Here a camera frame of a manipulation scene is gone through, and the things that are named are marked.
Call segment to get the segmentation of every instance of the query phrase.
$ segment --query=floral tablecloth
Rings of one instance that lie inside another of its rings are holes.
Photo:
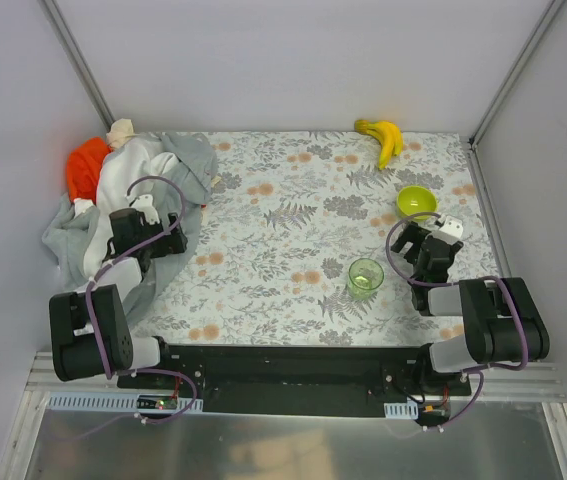
[[[464,223],[452,279],[496,273],[457,135],[405,133],[383,172],[379,144],[357,133],[209,133],[222,180],[207,206],[196,255],[134,328],[170,343],[412,346],[463,331],[460,318],[416,313],[385,259],[406,185],[437,196]],[[346,290],[360,257],[385,281],[362,302]],[[411,266],[400,259],[405,271]]]

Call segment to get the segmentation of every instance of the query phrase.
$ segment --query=white wall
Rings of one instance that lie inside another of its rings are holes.
[[[61,0],[139,129],[474,133],[548,0]]]
[[[0,0],[0,457],[60,288],[41,233],[67,154],[102,133],[37,2]]]
[[[508,259],[540,307],[567,387],[567,6],[479,145],[479,160]]]

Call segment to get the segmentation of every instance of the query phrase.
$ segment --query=banana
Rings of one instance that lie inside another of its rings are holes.
[[[354,129],[364,135],[371,135],[381,144],[379,155],[379,170],[383,170],[394,155],[400,155],[403,151],[403,136],[399,127],[390,122],[371,123],[367,120],[357,120],[354,122]]]

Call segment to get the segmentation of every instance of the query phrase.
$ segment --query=reflective metal surface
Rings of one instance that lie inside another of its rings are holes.
[[[477,404],[444,433],[409,420],[185,415],[142,426],[47,411],[28,469],[35,479],[543,479],[561,478],[543,410]]]

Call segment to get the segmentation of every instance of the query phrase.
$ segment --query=lime green bowl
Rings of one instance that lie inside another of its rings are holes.
[[[436,197],[427,188],[418,185],[410,185],[399,192],[396,197],[396,205],[402,217],[414,215],[419,212],[436,212]],[[427,220],[429,215],[416,217],[417,222]]]

